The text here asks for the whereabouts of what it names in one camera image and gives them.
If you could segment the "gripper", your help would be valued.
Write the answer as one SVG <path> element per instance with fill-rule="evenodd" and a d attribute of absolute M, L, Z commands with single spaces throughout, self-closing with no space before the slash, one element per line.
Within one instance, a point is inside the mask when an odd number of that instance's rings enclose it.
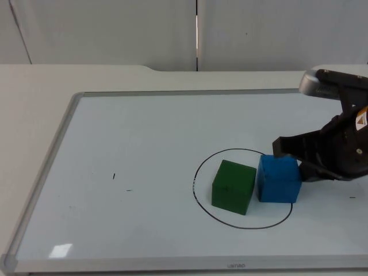
<path fill-rule="evenodd" d="M 326 170 L 301 162 L 303 182 L 349 181 L 367 175 L 367 106 L 334 116 L 321 130 L 277 138 L 273 155 L 321 159 Z"/>

